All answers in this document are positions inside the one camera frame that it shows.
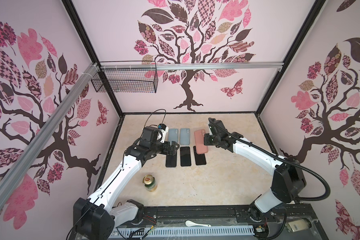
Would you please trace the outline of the black smartphone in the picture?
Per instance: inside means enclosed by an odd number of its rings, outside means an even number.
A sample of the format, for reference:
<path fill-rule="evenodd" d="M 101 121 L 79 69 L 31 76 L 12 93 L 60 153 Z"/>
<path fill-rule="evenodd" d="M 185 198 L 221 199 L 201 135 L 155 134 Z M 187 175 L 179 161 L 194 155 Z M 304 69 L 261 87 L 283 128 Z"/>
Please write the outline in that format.
<path fill-rule="evenodd" d="M 166 156 L 166 168 L 175 168 L 177 166 L 177 154 Z"/>

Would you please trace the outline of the light blue phone case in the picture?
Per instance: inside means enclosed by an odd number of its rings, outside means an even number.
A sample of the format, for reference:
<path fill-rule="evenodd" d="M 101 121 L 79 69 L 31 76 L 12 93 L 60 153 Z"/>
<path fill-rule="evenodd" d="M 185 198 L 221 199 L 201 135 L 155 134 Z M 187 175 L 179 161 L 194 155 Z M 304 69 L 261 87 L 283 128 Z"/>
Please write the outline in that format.
<path fill-rule="evenodd" d="M 176 145 L 179 140 L 179 130 L 178 129 L 169 129 L 168 132 L 168 142 L 170 145 Z"/>

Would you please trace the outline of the pink phone case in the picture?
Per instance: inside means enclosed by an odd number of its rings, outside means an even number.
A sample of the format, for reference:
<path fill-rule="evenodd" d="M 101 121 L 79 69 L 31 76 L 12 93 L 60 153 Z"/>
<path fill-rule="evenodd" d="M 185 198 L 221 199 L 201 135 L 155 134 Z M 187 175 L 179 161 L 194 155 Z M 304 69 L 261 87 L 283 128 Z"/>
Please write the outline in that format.
<path fill-rule="evenodd" d="M 208 146 L 204 144 L 204 136 L 206 131 L 204 129 L 194 132 L 196 152 L 198 155 L 205 154 L 209 151 Z"/>

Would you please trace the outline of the white phone case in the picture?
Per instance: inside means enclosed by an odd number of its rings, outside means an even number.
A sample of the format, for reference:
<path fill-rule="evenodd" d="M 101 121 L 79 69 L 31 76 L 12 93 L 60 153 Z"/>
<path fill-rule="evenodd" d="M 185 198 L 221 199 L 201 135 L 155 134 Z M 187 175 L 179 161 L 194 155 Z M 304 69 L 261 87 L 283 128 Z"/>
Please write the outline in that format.
<path fill-rule="evenodd" d="M 180 129 L 180 145 L 189 146 L 191 142 L 191 130 L 189 128 Z"/>

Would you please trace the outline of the phone with white case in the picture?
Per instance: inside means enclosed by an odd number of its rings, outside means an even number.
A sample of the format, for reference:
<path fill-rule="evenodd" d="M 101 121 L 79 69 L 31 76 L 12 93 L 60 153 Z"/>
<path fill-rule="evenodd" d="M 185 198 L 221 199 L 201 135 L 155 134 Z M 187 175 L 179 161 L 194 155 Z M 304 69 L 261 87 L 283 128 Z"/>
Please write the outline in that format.
<path fill-rule="evenodd" d="M 180 157 L 182 167 L 190 167 L 192 165 L 190 147 L 180 147 Z"/>

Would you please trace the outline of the phone with pink case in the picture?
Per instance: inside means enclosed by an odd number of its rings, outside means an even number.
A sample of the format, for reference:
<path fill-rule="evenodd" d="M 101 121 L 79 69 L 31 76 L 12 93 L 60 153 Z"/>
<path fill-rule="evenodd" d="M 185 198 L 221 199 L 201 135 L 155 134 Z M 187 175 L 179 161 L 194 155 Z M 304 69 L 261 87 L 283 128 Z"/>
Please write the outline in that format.
<path fill-rule="evenodd" d="M 207 161 L 206 161 L 205 154 L 198 154 L 196 146 L 193 146 L 193 150 L 194 150 L 194 157 L 195 157 L 196 165 L 197 166 L 206 165 Z"/>

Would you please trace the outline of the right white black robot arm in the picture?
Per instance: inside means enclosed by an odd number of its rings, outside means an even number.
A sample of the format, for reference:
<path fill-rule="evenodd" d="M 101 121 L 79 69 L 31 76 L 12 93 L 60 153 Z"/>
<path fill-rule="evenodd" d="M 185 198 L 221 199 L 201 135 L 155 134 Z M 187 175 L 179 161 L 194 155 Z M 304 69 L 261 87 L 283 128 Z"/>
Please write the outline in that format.
<path fill-rule="evenodd" d="M 299 163 L 270 153 L 249 142 L 243 135 L 230 133 L 222 121 L 209 118 L 209 134 L 204 136 L 204 144 L 228 150 L 252 161 L 272 177 L 271 187 L 257 197 L 249 207 L 252 218 L 259 220 L 264 214 L 281 204 L 294 201 L 307 185 Z"/>

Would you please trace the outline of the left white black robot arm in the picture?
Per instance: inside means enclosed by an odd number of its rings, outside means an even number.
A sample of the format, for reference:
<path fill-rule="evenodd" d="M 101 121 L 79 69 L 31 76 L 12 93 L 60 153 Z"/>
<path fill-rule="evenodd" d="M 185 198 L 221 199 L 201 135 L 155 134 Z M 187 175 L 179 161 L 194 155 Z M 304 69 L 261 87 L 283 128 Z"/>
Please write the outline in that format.
<path fill-rule="evenodd" d="M 114 204 L 132 177 L 157 155 L 175 155 L 179 145 L 166 141 L 169 128 L 164 124 L 144 127 L 142 135 L 123 153 L 121 163 L 105 182 L 87 199 L 79 198 L 73 207 L 74 224 L 68 237 L 77 234 L 89 240 L 106 240 L 114 228 L 135 219 L 142 219 L 143 205 L 127 201 Z"/>

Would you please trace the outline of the green gold drink can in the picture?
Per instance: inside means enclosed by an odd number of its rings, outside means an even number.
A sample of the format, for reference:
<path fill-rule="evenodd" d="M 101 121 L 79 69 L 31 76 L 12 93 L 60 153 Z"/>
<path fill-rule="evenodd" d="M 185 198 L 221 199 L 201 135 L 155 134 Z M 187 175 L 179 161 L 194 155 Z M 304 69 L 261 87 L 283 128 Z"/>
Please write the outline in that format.
<path fill-rule="evenodd" d="M 143 178 L 143 184 L 147 191 L 153 192 L 157 189 L 157 182 L 154 176 L 146 175 Z"/>

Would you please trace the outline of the white plastic spoon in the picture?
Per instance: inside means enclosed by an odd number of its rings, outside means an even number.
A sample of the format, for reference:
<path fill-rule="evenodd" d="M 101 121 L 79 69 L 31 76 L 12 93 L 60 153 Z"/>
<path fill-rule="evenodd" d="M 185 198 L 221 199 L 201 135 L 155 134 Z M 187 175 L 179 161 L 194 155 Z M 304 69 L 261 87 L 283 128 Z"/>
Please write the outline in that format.
<path fill-rule="evenodd" d="M 209 224 L 199 224 L 199 223 L 195 223 L 193 221 L 190 221 L 190 220 L 187 220 L 185 222 L 186 226 L 187 227 L 208 227 L 208 228 L 211 228 L 212 226 L 209 225 Z"/>

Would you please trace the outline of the beige box under bench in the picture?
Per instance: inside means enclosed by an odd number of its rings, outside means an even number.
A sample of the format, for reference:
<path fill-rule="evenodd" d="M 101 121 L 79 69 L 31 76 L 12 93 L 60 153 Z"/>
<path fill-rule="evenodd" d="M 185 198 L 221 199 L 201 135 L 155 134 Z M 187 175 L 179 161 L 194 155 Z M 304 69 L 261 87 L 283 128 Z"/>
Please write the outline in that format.
<path fill-rule="evenodd" d="M 312 224 L 308 219 L 293 220 L 286 223 L 287 231 L 290 233 L 305 231 L 310 229 L 311 227 Z"/>

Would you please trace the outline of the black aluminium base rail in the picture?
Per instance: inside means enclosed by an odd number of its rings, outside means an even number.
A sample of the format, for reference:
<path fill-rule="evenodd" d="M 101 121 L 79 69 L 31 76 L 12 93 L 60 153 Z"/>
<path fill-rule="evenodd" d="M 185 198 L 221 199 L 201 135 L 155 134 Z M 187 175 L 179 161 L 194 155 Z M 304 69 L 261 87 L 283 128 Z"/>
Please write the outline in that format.
<path fill-rule="evenodd" d="M 316 219 L 317 215 L 310 204 L 287 204 L 272 208 L 266 213 L 255 210 L 251 205 L 225 205 L 225 206 L 165 206 L 138 208 L 138 213 L 127 224 L 166 223 L 180 220 L 209 220 L 229 219 L 237 223 L 265 223 L 296 217 Z"/>

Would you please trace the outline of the back aluminium wall rail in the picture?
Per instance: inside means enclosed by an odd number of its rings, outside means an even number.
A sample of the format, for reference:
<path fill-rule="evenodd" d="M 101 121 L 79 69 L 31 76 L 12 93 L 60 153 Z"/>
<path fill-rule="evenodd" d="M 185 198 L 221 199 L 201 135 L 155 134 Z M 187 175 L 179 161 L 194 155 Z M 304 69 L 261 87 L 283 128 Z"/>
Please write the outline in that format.
<path fill-rule="evenodd" d="M 207 63 L 207 64 L 163 64 L 156 63 L 136 64 L 131 63 L 125 65 L 105 65 L 102 63 L 102 70 L 157 70 L 157 71 L 172 71 L 172 70 L 218 70 L 218 69 L 282 69 L 284 63 L 282 62 L 248 62 L 248 63 Z"/>

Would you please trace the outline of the aluminium wall rail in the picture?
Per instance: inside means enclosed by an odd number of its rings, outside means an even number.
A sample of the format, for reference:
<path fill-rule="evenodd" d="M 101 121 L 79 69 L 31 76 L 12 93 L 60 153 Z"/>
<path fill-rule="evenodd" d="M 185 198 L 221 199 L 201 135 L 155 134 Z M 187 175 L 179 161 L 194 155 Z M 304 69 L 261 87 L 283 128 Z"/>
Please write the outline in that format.
<path fill-rule="evenodd" d="M 156 63 L 136 64 L 131 63 L 125 65 L 105 65 L 102 63 L 102 70 L 157 70 L 157 71 L 172 71 L 172 70 L 218 70 L 218 69 L 282 69 L 284 63 L 282 62 L 248 62 L 248 63 L 207 63 L 207 64 L 163 64 Z"/>
<path fill-rule="evenodd" d="M 19 185 L 32 163 L 37 159 L 38 155 L 43 150 L 58 125 L 63 121 L 69 109 L 74 105 L 82 90 L 98 72 L 98 70 L 98 63 L 91 63 L 86 68 L 86 70 L 81 74 L 78 82 L 71 88 L 70 93 L 59 104 L 55 112 L 43 125 L 40 132 L 25 148 L 20 158 L 14 163 L 8 173 L 0 181 L 0 210 Z"/>

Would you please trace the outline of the left aluminium wall rail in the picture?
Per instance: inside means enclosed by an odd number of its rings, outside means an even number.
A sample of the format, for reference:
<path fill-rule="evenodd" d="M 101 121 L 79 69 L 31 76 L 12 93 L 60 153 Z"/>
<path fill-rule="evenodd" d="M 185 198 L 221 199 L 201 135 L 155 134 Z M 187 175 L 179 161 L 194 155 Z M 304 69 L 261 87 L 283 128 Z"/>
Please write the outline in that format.
<path fill-rule="evenodd" d="M 69 109 L 74 105 L 82 90 L 98 72 L 98 70 L 98 63 L 91 63 L 86 68 L 86 70 L 81 74 L 78 82 L 71 88 L 70 93 L 59 104 L 55 112 L 43 125 L 40 132 L 25 148 L 20 158 L 14 163 L 8 173 L 0 181 L 0 210 L 19 185 L 32 163 L 37 159 L 38 155 L 43 150 L 58 125 L 63 121 Z"/>

